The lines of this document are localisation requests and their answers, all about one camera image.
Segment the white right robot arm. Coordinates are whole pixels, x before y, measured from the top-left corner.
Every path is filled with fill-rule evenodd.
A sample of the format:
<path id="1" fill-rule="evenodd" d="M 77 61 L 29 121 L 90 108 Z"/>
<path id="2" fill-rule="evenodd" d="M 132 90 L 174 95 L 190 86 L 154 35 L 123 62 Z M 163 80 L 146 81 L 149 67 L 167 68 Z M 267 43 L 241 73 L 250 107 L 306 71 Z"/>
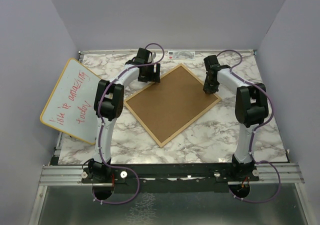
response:
<path id="1" fill-rule="evenodd" d="M 255 164 L 255 129 L 262 125 L 269 115 L 266 87 L 262 83 L 244 80 L 235 74 L 230 66 L 221 65 L 216 55 L 209 55 L 203 61 L 206 69 L 203 91 L 206 94 L 215 94 L 219 91 L 219 85 L 224 85 L 235 93 L 235 117 L 239 122 L 239 137 L 229 174 L 234 180 L 240 181 Z"/>

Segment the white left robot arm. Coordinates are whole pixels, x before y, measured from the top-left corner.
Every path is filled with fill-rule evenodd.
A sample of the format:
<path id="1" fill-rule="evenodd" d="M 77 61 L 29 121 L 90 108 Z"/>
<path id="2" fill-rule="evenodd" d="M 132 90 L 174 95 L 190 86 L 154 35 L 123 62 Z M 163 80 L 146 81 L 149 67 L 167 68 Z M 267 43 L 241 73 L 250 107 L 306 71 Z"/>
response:
<path id="1" fill-rule="evenodd" d="M 155 62 L 154 52 L 149 45 L 140 47 L 136 56 L 128 60 L 122 71 L 110 80 L 100 80 L 94 100 L 97 116 L 97 136 L 93 157 L 88 160 L 88 168 L 83 170 L 83 180 L 97 180 L 101 183 L 112 177 L 111 142 L 117 119 L 124 107 L 125 88 L 137 80 L 143 83 L 160 83 L 160 61 Z"/>

